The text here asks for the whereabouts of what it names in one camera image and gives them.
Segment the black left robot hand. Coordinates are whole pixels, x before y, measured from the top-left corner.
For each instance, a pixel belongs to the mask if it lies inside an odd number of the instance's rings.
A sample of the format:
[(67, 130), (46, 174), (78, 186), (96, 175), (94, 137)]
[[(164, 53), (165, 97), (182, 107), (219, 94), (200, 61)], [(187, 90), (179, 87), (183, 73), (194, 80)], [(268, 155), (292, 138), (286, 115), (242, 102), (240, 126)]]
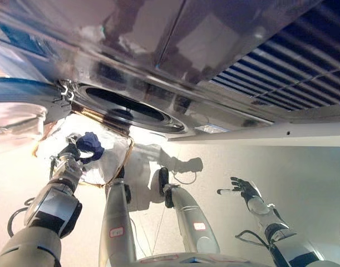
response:
[(80, 151), (77, 148), (76, 142), (78, 141), (78, 139), (81, 138), (81, 135), (78, 133), (72, 133), (68, 136), (65, 137), (67, 146), (62, 149), (57, 157), (60, 158), (61, 156), (64, 155), (71, 155), (76, 161), (78, 161), (80, 159)]

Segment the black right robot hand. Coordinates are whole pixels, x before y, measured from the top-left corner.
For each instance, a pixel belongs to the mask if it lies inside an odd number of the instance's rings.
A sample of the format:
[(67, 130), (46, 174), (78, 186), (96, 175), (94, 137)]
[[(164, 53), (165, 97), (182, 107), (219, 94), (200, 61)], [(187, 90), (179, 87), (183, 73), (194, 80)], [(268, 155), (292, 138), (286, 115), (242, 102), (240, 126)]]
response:
[(226, 194), (239, 194), (247, 204), (249, 200), (253, 198), (258, 198), (262, 200), (262, 196), (259, 190), (249, 181), (240, 179), (238, 177), (230, 177), (231, 185), (233, 186), (230, 189), (217, 189), (216, 193), (218, 195), (226, 195)]

